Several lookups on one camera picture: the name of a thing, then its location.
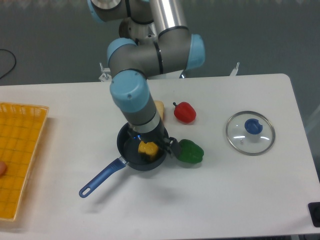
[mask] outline yellow tray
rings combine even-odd
[[[35,150],[47,119],[47,106],[0,102],[0,220],[14,221]]]

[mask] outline black pan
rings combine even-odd
[[[158,167],[166,158],[167,152],[161,151],[154,161],[149,161],[138,153],[140,140],[138,138],[131,138],[129,133],[129,124],[126,123],[118,133],[116,145],[121,156],[111,162],[105,169],[103,169],[97,176],[95,176],[87,185],[80,191],[81,198],[89,196],[100,184],[102,184],[108,177],[116,171],[123,169],[126,165],[139,171],[149,171]]]

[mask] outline lid rim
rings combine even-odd
[[[270,145],[263,151],[259,151],[259,152],[247,152],[247,151],[244,151],[244,150],[241,150],[240,148],[238,148],[237,146],[235,146],[233,144],[233,142],[231,141],[230,137],[229,137],[229,134],[228,134],[228,127],[229,127],[229,124],[230,122],[236,118],[237,116],[240,116],[240,115],[243,115],[243,114],[252,114],[252,115],[255,115],[257,117],[260,117],[262,118],[270,127],[271,129],[271,133],[272,133],[272,140],[271,140],[271,143]],[[232,115],[228,122],[226,123],[226,127],[225,127],[225,135],[226,135],[226,138],[228,140],[228,142],[231,144],[231,146],[237,150],[239,153],[242,153],[244,155],[248,155],[248,156],[259,156],[259,155],[262,155],[264,154],[265,152],[267,152],[274,144],[275,142],[275,139],[276,139],[276,132],[275,132],[275,128],[273,126],[273,124],[265,117],[263,116],[262,114],[256,112],[256,111],[240,111],[240,112],[237,112],[236,114]]]

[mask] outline yellow block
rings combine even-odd
[[[31,162],[47,119],[47,106],[0,102],[0,220],[14,221]]]
[[[165,105],[162,101],[154,100],[155,107],[160,115],[161,120],[164,120],[164,111],[165,111]]]
[[[151,161],[155,160],[158,151],[159,147],[154,142],[141,141],[138,147],[138,153],[148,155]]]

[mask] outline blue pan handle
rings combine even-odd
[[[97,187],[100,186],[108,177],[114,174],[116,171],[123,169],[126,166],[126,161],[120,157],[110,163],[105,169],[103,169],[97,176],[95,176],[87,185],[85,185],[80,191],[81,198],[88,197]]]

